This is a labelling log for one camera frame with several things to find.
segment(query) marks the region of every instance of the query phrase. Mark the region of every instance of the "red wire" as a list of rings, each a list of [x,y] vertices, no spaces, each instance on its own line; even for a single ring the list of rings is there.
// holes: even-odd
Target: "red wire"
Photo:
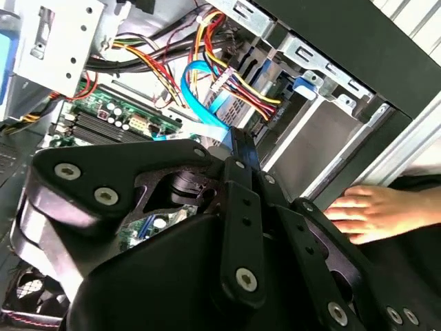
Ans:
[[[170,74],[167,72],[167,70],[165,69],[165,67],[160,64],[158,61],[154,60],[153,58],[149,57],[147,54],[140,52],[147,60],[149,60],[154,67],[159,70],[161,73],[163,73],[165,75],[165,77],[167,77],[167,79],[172,83],[172,85],[180,92],[181,89],[179,88],[179,86],[176,84],[176,82],[174,81],[173,77],[170,76]]]
[[[87,71],[85,72],[85,78],[86,78],[85,88],[82,89],[82,91],[78,92],[74,96],[74,98],[77,98],[77,97],[81,96],[84,92],[87,92],[89,90],[91,81],[90,81],[89,72],[87,72]]]
[[[35,325],[35,326],[42,326],[44,328],[58,328],[60,325],[57,324],[44,324],[44,323],[37,323],[37,322],[33,322],[33,321],[29,321],[27,319],[23,319],[21,317],[15,316],[12,313],[6,313],[11,319],[14,319],[15,321],[19,321],[19,322],[23,322],[26,324],[31,324],[31,325]]]
[[[98,72],[95,72],[95,82],[90,91],[84,95],[81,95],[79,97],[73,97],[71,99],[68,99],[69,101],[76,101],[76,100],[82,100],[85,98],[88,98],[93,92],[95,92],[96,87],[98,86]]]
[[[167,40],[167,44],[165,45],[165,51],[164,51],[163,60],[162,60],[162,64],[163,64],[163,66],[165,65],[165,60],[166,60],[166,58],[167,58],[167,52],[168,52],[168,49],[169,49],[169,47],[170,47],[170,44],[171,44],[171,42],[172,42],[173,37],[176,35],[176,33],[178,33],[178,32],[180,32],[180,31],[182,31],[182,30],[184,30],[184,29],[189,28],[190,26],[192,26],[192,25],[194,24],[194,22],[196,22],[196,19],[197,19],[197,18],[198,18],[197,16],[194,17],[194,19],[193,19],[192,22],[190,22],[190,23],[187,24],[186,26],[183,26],[182,28],[179,28],[178,30],[173,31],[173,33],[170,35],[169,39]]]

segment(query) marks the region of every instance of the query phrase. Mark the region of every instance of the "capacitor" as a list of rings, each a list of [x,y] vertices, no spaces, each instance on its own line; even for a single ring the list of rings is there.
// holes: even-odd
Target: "capacitor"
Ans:
[[[114,111],[113,111],[113,113],[114,113],[116,116],[121,116],[121,115],[123,114],[123,111],[121,110],[121,108],[115,108]]]
[[[106,106],[107,110],[113,111],[113,109],[115,109],[115,104],[112,102],[109,102]]]

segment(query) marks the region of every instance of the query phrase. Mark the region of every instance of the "green circuit board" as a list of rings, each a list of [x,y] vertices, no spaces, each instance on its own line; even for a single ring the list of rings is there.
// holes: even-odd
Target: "green circuit board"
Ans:
[[[79,90],[82,90],[84,87],[85,84],[80,83]],[[140,121],[145,121],[146,124],[158,128],[159,134],[174,134],[182,127],[181,123],[163,116],[160,111],[154,108],[147,106],[137,107],[130,102],[118,98],[116,95],[103,91],[100,87],[98,87],[88,98],[74,101],[73,104],[94,116],[98,116],[99,112],[108,112],[109,115],[112,116],[112,111],[119,109],[122,112],[122,114],[119,115],[119,118],[122,121],[130,120],[130,118],[135,115]],[[145,133],[144,130],[140,130],[134,126],[131,127],[131,130]]]

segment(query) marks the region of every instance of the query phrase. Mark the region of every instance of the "red cable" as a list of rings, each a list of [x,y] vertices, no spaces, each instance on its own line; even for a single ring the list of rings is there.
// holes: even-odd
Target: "red cable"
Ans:
[[[89,88],[90,88],[90,82],[91,82],[91,81],[90,81],[89,73],[88,73],[87,71],[85,72],[85,78],[86,78],[85,88],[82,89],[82,91],[78,92],[78,93],[74,96],[74,98],[79,97],[79,96],[82,95],[84,92],[86,92],[86,91],[89,90]]]
[[[89,97],[93,92],[95,92],[97,86],[98,86],[98,72],[95,73],[94,85],[92,86],[92,88],[90,89],[90,91],[88,93],[86,93],[85,95],[79,96],[79,97],[74,97],[74,98],[68,99],[68,100],[69,101],[76,101],[76,100],[85,99],[85,98]]]
[[[22,317],[15,316],[13,313],[10,313],[10,312],[7,312],[6,314],[11,319],[14,319],[15,321],[23,322],[26,324],[31,324],[31,325],[35,325],[35,326],[42,326],[44,328],[58,328],[60,326],[59,324],[44,324],[44,323],[37,323],[37,322],[29,321],[27,319],[23,319]]]

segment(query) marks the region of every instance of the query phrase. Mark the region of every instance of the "metal panel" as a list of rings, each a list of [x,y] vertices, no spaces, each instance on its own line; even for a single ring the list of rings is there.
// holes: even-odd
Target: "metal panel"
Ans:
[[[421,115],[357,178],[387,186],[441,137],[441,92]]]
[[[413,119],[440,90],[441,68],[370,1],[255,2]]]
[[[97,0],[20,3],[23,25],[14,72],[73,97],[104,5]],[[40,28],[42,8],[50,10],[50,29]]]
[[[265,36],[274,27],[274,22],[268,15],[248,1],[207,0],[207,2],[222,10],[228,17],[247,28],[257,37]]]

